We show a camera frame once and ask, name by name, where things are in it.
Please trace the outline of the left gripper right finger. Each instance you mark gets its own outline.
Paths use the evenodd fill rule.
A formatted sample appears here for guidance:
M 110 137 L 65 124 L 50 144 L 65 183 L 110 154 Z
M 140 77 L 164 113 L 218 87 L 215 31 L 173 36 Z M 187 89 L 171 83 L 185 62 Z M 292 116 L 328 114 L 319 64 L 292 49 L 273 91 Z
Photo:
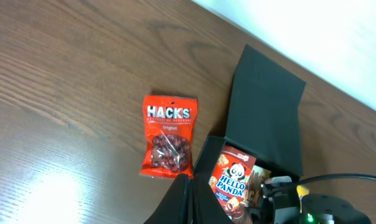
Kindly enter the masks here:
M 203 175 L 194 177 L 192 199 L 194 224 L 233 224 Z

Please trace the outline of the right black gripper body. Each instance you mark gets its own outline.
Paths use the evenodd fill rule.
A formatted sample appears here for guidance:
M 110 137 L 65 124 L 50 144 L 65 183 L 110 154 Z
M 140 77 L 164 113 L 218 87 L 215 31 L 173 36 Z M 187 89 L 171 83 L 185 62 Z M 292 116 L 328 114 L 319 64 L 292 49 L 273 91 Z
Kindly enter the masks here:
M 370 218 L 348 201 L 324 194 L 308 194 L 299 200 L 296 187 L 331 179 L 369 179 L 369 175 L 319 175 L 292 182 L 290 177 L 273 177 L 261 185 L 263 198 L 272 204 L 272 223 L 366 224 Z

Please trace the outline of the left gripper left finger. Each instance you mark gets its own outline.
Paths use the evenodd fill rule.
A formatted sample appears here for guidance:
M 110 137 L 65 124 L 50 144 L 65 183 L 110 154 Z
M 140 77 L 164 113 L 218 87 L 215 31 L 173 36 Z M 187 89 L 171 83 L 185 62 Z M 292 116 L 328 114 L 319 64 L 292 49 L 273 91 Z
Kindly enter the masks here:
M 186 224 L 188 196 L 189 177 L 179 174 L 144 224 Z

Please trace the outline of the yellow Hacks candy bag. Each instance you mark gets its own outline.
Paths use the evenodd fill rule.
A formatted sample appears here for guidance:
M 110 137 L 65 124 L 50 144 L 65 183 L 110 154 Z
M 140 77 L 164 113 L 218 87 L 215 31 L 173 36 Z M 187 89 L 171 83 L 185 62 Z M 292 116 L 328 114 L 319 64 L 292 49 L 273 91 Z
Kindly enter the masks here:
M 300 201 L 302 201 L 302 198 L 303 198 L 304 196 L 306 196 L 306 195 L 309 194 L 309 189 L 306 188 L 306 187 L 303 186 L 303 185 L 298 185 L 298 186 L 296 187 L 296 191 L 297 191 L 297 193 L 298 193 L 298 197 L 299 197 L 299 200 L 300 200 Z

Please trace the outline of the brown Pocky box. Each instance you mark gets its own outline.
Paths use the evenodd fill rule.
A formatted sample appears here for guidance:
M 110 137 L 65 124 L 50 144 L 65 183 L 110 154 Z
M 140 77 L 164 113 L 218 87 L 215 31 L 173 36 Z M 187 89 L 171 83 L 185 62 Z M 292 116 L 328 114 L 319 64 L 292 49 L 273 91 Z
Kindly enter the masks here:
M 251 174 L 247 180 L 246 189 L 243 192 L 242 204 L 245 207 L 260 208 L 263 201 L 263 191 L 261 185 L 271 176 L 271 171 L 262 167 L 253 166 Z

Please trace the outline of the red Hello Panda box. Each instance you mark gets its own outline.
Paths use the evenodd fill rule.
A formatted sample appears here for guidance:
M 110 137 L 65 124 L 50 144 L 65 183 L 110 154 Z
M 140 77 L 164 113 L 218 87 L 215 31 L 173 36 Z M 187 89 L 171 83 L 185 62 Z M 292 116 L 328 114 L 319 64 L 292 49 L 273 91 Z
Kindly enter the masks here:
M 224 146 L 209 185 L 226 215 L 236 224 L 252 224 L 248 214 L 249 178 L 256 158 L 232 146 Z

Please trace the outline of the red Hacks candy bag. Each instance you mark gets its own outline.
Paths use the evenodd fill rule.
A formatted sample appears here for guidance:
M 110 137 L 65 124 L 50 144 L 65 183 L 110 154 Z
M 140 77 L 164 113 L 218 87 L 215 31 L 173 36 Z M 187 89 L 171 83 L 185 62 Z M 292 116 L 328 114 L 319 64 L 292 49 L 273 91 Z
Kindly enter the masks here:
M 146 95 L 143 101 L 146 153 L 140 174 L 175 178 L 193 175 L 192 142 L 198 101 L 195 98 Z

